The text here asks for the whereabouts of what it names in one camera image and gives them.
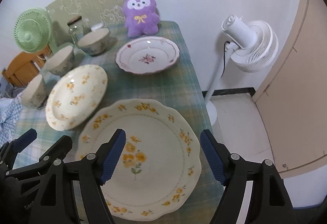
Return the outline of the blue checkered bedding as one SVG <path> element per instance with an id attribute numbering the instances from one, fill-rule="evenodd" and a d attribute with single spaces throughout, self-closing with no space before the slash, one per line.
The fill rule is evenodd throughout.
<path id="1" fill-rule="evenodd" d="M 11 141 L 22 111 L 21 97 L 25 87 L 14 87 L 1 76 L 1 146 Z"/>

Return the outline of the wooden chair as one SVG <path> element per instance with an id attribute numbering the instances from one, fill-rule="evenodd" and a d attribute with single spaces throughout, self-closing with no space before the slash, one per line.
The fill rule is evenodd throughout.
<path id="1" fill-rule="evenodd" d="M 36 77 L 45 65 L 46 54 L 43 52 L 21 52 L 10 63 L 7 69 L 3 69 L 2 75 L 5 80 L 15 87 L 26 86 Z"/>

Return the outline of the white standing fan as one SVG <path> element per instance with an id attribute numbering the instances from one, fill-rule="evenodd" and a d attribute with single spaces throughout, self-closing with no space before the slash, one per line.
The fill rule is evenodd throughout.
<path id="1" fill-rule="evenodd" d="M 217 109 L 211 97 L 222 78 L 226 65 L 232 61 L 245 73 L 255 73 L 268 67 L 278 53 L 278 37 L 265 21 L 254 20 L 248 23 L 230 14 L 222 22 L 222 32 L 229 38 L 223 45 L 222 64 L 215 70 L 213 79 L 205 95 L 205 104 L 210 123 L 217 120 Z"/>

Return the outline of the ceramic bowl blue pattern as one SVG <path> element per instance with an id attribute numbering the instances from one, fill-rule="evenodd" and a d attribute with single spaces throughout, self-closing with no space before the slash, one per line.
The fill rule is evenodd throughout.
<path id="1" fill-rule="evenodd" d="M 77 43 L 78 47 L 90 56 L 101 54 L 109 47 L 108 28 L 101 28 L 84 35 Z"/>

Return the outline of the large yellow flower plate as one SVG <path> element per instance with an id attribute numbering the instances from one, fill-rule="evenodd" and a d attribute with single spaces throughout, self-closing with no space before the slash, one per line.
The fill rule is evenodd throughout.
<path id="1" fill-rule="evenodd" d="M 200 145 L 175 109 L 153 99 L 124 99 L 100 109 L 79 136 L 75 158 L 96 152 L 117 129 L 126 134 L 102 192 L 115 217 L 153 221 L 178 210 L 201 174 Z"/>

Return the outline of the purple plush bunny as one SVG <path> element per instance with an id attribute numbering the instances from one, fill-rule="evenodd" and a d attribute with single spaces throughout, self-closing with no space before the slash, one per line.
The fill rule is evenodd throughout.
<path id="1" fill-rule="evenodd" d="M 124 0 L 122 7 L 128 37 L 152 36 L 159 31 L 155 0 Z"/>

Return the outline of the cotton swab container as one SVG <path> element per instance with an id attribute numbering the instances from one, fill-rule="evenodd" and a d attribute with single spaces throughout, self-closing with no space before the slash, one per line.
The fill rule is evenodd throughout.
<path id="1" fill-rule="evenodd" d="M 104 24 L 102 22 L 98 23 L 98 24 L 95 24 L 93 26 L 91 26 L 91 31 L 96 31 L 98 29 L 101 29 L 104 27 Z"/>

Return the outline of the medium yellow flower plate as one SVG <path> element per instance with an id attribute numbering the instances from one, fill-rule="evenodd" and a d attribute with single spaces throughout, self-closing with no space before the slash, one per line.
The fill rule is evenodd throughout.
<path id="1" fill-rule="evenodd" d="M 74 68 L 51 90 L 45 107 L 46 120 L 57 131 L 84 122 L 102 101 L 108 85 L 105 70 L 94 64 Z"/>

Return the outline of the green desk fan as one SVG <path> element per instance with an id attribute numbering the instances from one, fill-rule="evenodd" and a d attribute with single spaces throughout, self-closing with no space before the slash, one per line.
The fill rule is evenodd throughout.
<path id="1" fill-rule="evenodd" d="M 46 46 L 53 53 L 59 48 L 53 38 L 53 24 L 47 11 L 30 8 L 19 15 L 14 29 L 16 44 L 27 53 L 37 53 Z"/>

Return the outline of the glass jar black lid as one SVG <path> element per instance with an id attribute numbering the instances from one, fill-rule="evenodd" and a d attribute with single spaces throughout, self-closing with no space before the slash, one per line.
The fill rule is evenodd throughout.
<path id="1" fill-rule="evenodd" d="M 77 45 L 78 41 L 91 31 L 91 28 L 82 16 L 74 16 L 70 21 L 67 22 L 69 27 L 69 34 L 73 40 L 73 43 Z"/>

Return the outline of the beige door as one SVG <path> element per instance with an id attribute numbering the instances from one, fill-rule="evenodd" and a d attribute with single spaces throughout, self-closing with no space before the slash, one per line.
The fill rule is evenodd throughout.
<path id="1" fill-rule="evenodd" d="M 326 165 L 324 0 L 300 0 L 288 39 L 253 99 L 282 178 Z"/>

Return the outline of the red trim floral plate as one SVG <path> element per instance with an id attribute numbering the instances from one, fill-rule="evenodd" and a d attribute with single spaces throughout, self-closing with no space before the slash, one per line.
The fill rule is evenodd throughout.
<path id="1" fill-rule="evenodd" d="M 127 73 L 147 75 L 162 72 L 180 58 L 178 45 L 170 39 L 147 36 L 124 44 L 116 53 L 116 65 Z"/>

